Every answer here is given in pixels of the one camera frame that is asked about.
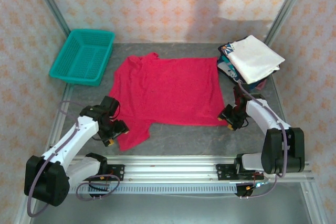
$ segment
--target folded clothes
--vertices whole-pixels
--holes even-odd
[[[227,55],[232,52],[232,47],[230,43],[227,43],[225,45],[222,45],[218,48],[220,53],[220,57],[217,60],[217,68],[219,69],[220,72],[225,74],[233,83],[246,83],[244,78],[240,75],[237,69],[232,65],[231,61],[227,57]],[[266,83],[266,78],[263,78],[257,82],[251,83],[248,85],[250,89],[263,89]]]
[[[152,123],[226,125],[217,119],[224,108],[217,58],[159,59],[156,53],[129,56],[114,73],[109,96],[120,106],[119,119],[130,132],[118,137],[126,151],[150,137]]]
[[[255,83],[279,70],[284,58],[253,35],[226,44],[222,52],[247,84]]]

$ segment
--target teal basket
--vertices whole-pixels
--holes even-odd
[[[113,40],[114,33],[110,31],[72,30],[50,76],[67,83],[98,86],[112,53]]]

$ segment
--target wire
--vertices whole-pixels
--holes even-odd
[[[55,152],[52,153],[52,154],[45,160],[45,162],[41,165],[40,170],[37,172],[36,177],[35,177],[34,180],[33,180],[33,183],[32,183],[32,185],[31,185],[31,187],[30,187],[30,190],[29,190],[29,194],[28,194],[28,202],[27,202],[27,213],[28,213],[28,215],[29,215],[30,217],[32,217],[32,218],[33,218],[33,217],[36,217],[36,216],[38,216],[38,215],[40,215],[44,210],[46,210],[46,208],[47,208],[48,205],[49,205],[49,204],[45,204],[45,205],[43,206],[43,208],[42,208],[39,212],[37,212],[37,213],[35,213],[35,214],[32,213],[32,211],[31,211],[31,203],[32,203],[32,198],[33,198],[33,192],[34,192],[34,190],[35,190],[35,187],[36,187],[36,184],[37,184],[38,179],[40,178],[42,172],[44,171],[44,169],[46,168],[46,166],[47,166],[47,164],[50,162],[50,160],[52,160],[52,158],[55,157],[55,156],[57,155],[57,153],[58,153],[64,146],[66,146],[66,145],[73,139],[73,137],[76,135],[76,133],[77,133],[77,131],[78,131],[78,128],[79,128],[79,122],[78,122],[78,119],[77,119],[75,116],[73,116],[73,115],[71,115],[71,114],[69,114],[69,113],[67,113],[67,112],[65,112],[65,111],[62,110],[61,105],[62,105],[63,103],[73,103],[73,104],[76,104],[76,105],[80,105],[80,104],[79,104],[79,103],[76,103],[76,102],[68,101],[68,100],[67,100],[67,101],[61,101],[61,102],[58,104],[58,110],[59,110],[59,112],[62,113],[62,114],[64,114],[65,116],[68,116],[68,117],[72,118],[72,119],[75,121],[75,125],[76,125],[76,127],[75,127],[75,129],[73,130],[72,134],[68,137],[68,139],[66,139],[66,140],[64,141],[64,143],[61,144],[61,145],[55,150]]]
[[[107,182],[109,181],[109,177],[106,178],[106,184],[105,186],[107,187]]]
[[[119,114],[120,114],[120,103],[119,103],[118,108],[119,108],[119,110],[118,110],[117,115],[114,116],[114,117],[110,117],[111,121],[117,119],[117,117],[119,116]],[[111,137],[106,137],[106,138],[95,138],[95,137],[92,137],[92,139],[95,140],[95,141],[106,141],[106,140],[110,140],[110,139],[112,139],[112,138],[111,138]]]
[[[254,173],[253,174],[253,186],[255,186],[256,185],[256,174]]]
[[[59,102],[59,104],[58,104],[58,110],[59,110],[59,112],[62,113],[63,115],[65,115],[65,116],[68,116],[68,117],[72,118],[72,119],[75,121],[75,129],[73,130],[72,134],[68,137],[68,139],[66,139],[66,140],[64,141],[64,143],[61,144],[61,145],[55,150],[55,152],[52,153],[52,154],[45,160],[45,162],[41,165],[41,168],[39,169],[39,171],[37,172],[37,174],[36,174],[36,176],[35,176],[35,178],[34,178],[34,180],[33,180],[33,183],[32,183],[32,185],[31,185],[31,187],[30,187],[30,190],[29,190],[28,201],[27,201],[27,213],[28,213],[28,215],[29,215],[30,217],[32,217],[32,218],[33,218],[33,217],[37,217],[38,215],[40,215],[40,214],[41,214],[44,210],[46,210],[46,208],[49,206],[49,204],[45,204],[45,205],[42,207],[42,209],[41,209],[39,212],[37,212],[37,213],[32,213],[32,211],[31,211],[31,203],[32,203],[33,193],[34,193],[34,190],[35,190],[35,187],[36,187],[36,184],[37,184],[38,179],[40,178],[40,176],[41,176],[41,174],[43,173],[44,169],[46,168],[47,164],[52,160],[53,157],[55,157],[55,156],[57,155],[57,153],[58,153],[61,149],[64,148],[64,146],[66,146],[66,145],[73,139],[73,137],[76,135],[76,133],[77,133],[77,131],[78,131],[78,129],[79,129],[78,118],[75,117],[75,116],[73,116],[73,115],[71,115],[71,114],[69,114],[69,113],[67,113],[67,112],[65,112],[65,111],[63,111],[62,108],[61,108],[61,105],[62,105],[63,103],[72,103],[72,104],[76,104],[76,105],[79,105],[79,106],[84,107],[84,106],[81,105],[80,103],[72,102],[72,101],[70,101],[70,100],[64,100],[64,101],[61,101],[61,102]],[[97,178],[97,177],[101,177],[101,176],[103,176],[103,177],[113,177],[113,178],[116,178],[116,179],[118,180],[118,184],[116,185],[116,187],[115,187],[112,191],[110,191],[109,193],[105,194],[104,196],[100,196],[100,197],[99,197],[100,199],[103,198],[103,197],[109,196],[109,195],[110,195],[111,193],[113,193],[113,192],[117,189],[117,187],[120,185],[120,179],[119,179],[116,175],[112,175],[112,174],[94,175],[94,176],[91,176],[91,177],[89,177],[89,178]],[[89,185],[89,186],[91,185],[91,186],[92,186],[92,185],[100,185],[100,183],[86,182],[86,183],[82,183],[82,184],[80,184],[80,185],[77,187],[77,189],[76,189],[76,196],[77,196],[78,199],[80,199],[80,200],[84,200],[84,201],[94,200],[95,197],[93,197],[93,198],[91,198],[91,199],[84,199],[84,198],[81,198],[81,197],[78,195],[78,189],[79,189],[82,185]]]
[[[106,140],[110,140],[112,139],[111,137],[107,137],[107,138],[95,138],[95,137],[92,137],[93,140],[96,140],[96,141],[106,141]]]
[[[118,112],[117,112],[117,115],[113,116],[113,117],[112,117],[112,120],[115,120],[115,119],[119,116],[119,114],[120,114],[120,110],[121,110],[121,108],[120,108],[120,103],[119,103],[119,105],[118,105]]]
[[[113,175],[113,174],[102,174],[102,175],[94,175],[94,176],[90,176],[90,177],[88,177],[88,178],[100,178],[100,177],[111,177],[111,178],[116,178],[117,179],[117,181],[118,181],[118,183],[117,183],[117,185],[114,187],[114,189],[113,190],[111,190],[111,191],[109,191],[107,194],[104,194],[103,196],[99,196],[99,199],[102,199],[102,198],[105,198],[105,197],[107,197],[107,196],[109,196],[109,195],[111,195],[118,187],[119,187],[119,185],[120,185],[120,179],[116,176],[116,175]],[[83,185],[96,185],[96,186],[99,186],[99,185],[101,185],[101,183],[93,183],[93,182],[83,182],[83,183],[81,183],[81,184],[79,184],[79,186],[77,187],[77,189],[76,189],[76,197],[79,199],[79,200],[82,200],[82,201],[91,201],[91,200],[95,200],[96,198],[95,197],[91,197],[91,198],[83,198],[83,197],[81,197],[80,196],[80,194],[78,193],[78,190],[79,190],[79,188],[81,187],[81,186],[83,186]]]
[[[278,180],[278,177],[279,178],[284,178],[284,176],[286,175],[286,172],[287,172],[287,158],[288,158],[288,146],[287,146],[287,135],[286,135],[286,131],[285,131],[285,128],[283,126],[283,124],[281,122],[279,122],[279,119],[278,117],[275,115],[275,113],[267,106],[264,106],[260,101],[258,101],[256,98],[254,98],[249,92],[247,92],[241,82],[238,82],[238,85],[240,87],[240,89],[247,95],[249,96],[253,101],[255,101],[257,104],[259,104],[261,107],[263,107],[277,122],[277,124],[280,126],[281,128],[281,131],[282,131],[282,138],[284,140],[284,149],[283,149],[283,167],[282,167],[282,174],[276,174],[275,175],[275,180],[274,180],[274,183],[273,183],[273,186],[268,190],[266,191],[265,193],[262,193],[260,195],[254,195],[254,196],[249,196],[248,198],[256,198],[256,197],[260,197],[260,196],[264,196],[268,193],[270,193],[274,188],[275,188],[275,185],[277,183],[277,180]]]
[[[245,121],[246,121],[246,125],[242,126],[241,128],[245,128],[245,127],[248,126],[248,120],[247,120],[247,118],[245,118]]]
[[[223,195],[223,194],[220,194],[220,196],[192,196],[192,195],[188,195],[188,194],[150,194],[150,195],[182,197],[182,198],[197,198],[197,199],[237,198],[236,195],[232,195],[232,194]]]
[[[107,189],[98,188],[98,187],[95,187],[91,184],[89,185],[89,187],[91,187],[92,189],[97,190],[97,191],[108,191]]]

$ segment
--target patterned wallpaper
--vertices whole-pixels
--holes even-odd
[[[44,151],[64,91],[48,71],[65,36],[44,0],[0,7],[0,222],[13,223],[26,162]]]
[[[70,29],[116,33],[116,42],[263,40],[284,0],[56,0]]]
[[[298,0],[272,46],[286,59],[276,83],[289,122],[305,133],[306,160],[330,223],[336,220],[335,21],[336,0]]]

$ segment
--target white robotic arm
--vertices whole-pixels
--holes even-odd
[[[226,120],[229,123],[228,127],[235,131],[243,126],[249,116],[264,133],[265,142],[262,152],[241,156],[243,169],[279,174],[286,165],[287,172],[303,171],[305,167],[303,131],[300,128],[292,128],[276,115],[262,95],[249,94],[242,88],[243,86],[234,87],[235,106],[228,105],[218,119]]]
[[[100,162],[92,157],[85,157],[79,163],[69,167],[72,159],[76,156],[79,150],[89,139],[91,139],[91,137],[97,134],[99,130],[98,122],[88,116],[78,117],[78,123],[79,127],[76,135],[56,154],[56,156],[50,160],[51,163],[59,162],[59,164],[63,167],[67,177],[69,178],[70,186],[83,181],[89,176],[97,174],[100,167]],[[54,147],[42,155],[44,160],[47,160],[52,153],[55,153],[55,150],[57,150],[70,137],[75,128],[76,125],[74,125]]]
[[[72,159],[95,134],[99,134],[105,146],[110,140],[128,132],[123,121],[113,117],[119,102],[105,97],[100,105],[87,106],[75,124],[62,139],[41,157],[32,156],[26,164],[24,193],[28,196],[33,190],[33,197],[53,206],[60,205],[66,198],[69,188],[86,178],[107,173],[107,159],[90,153],[70,166]],[[40,177],[35,184],[37,174]]]

